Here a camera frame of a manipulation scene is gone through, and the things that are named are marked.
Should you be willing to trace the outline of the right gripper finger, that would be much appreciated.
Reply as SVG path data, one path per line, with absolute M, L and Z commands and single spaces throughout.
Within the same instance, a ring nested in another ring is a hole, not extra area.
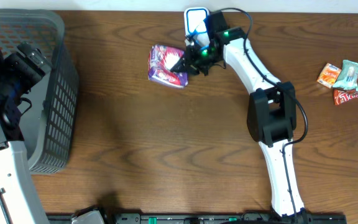
M 209 37 L 206 26 L 201 19 L 187 19 L 185 21 L 185 44 L 208 45 Z
M 187 71 L 185 56 L 180 57 L 178 62 L 170 69 L 171 72 L 183 73 Z

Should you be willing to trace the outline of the purple red pantyliner pack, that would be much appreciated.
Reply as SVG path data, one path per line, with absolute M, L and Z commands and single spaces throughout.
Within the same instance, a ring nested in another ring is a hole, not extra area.
M 154 45 L 149 53 L 148 78 L 150 81 L 172 88 L 183 89 L 188 84 L 187 73 L 171 72 L 170 69 L 183 56 L 184 51 L 165 45 Z

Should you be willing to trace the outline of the orange Kleenex tissue pack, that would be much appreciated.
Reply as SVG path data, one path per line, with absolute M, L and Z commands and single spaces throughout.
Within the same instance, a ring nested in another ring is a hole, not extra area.
M 320 72 L 316 81 L 327 88 L 332 88 L 341 71 L 342 70 L 340 68 L 327 63 Z

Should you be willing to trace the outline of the red chocolate bar wrapper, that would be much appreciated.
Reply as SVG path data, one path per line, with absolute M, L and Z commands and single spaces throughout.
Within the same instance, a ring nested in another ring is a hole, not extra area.
M 358 90 L 349 90 L 349 91 L 334 90 L 333 97 L 334 97 L 334 104 L 340 105 L 351 99 L 358 98 Z

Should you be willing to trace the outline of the green flushable wipes pack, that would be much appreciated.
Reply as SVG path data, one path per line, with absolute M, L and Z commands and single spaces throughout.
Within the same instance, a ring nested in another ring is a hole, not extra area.
M 358 91 L 358 63 L 350 60 L 342 61 L 342 70 L 333 85 L 333 88 L 344 91 Z

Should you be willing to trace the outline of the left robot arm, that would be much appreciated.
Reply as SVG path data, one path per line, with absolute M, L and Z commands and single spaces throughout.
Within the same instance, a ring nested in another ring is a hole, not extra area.
M 52 68 L 27 42 L 7 57 L 0 49 L 0 223 L 49 222 L 29 171 L 18 106 Z

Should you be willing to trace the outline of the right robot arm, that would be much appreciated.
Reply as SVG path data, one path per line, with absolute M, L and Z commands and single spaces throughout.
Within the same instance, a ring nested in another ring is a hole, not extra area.
M 297 143 L 293 138 L 296 112 L 303 108 L 294 86 L 266 69 L 242 28 L 208 21 L 188 22 L 185 27 L 186 50 L 171 70 L 207 74 L 214 63 L 223 61 L 235 71 L 249 94 L 247 128 L 265 157 L 273 211 L 280 217 L 297 218 L 304 203 L 291 154 Z

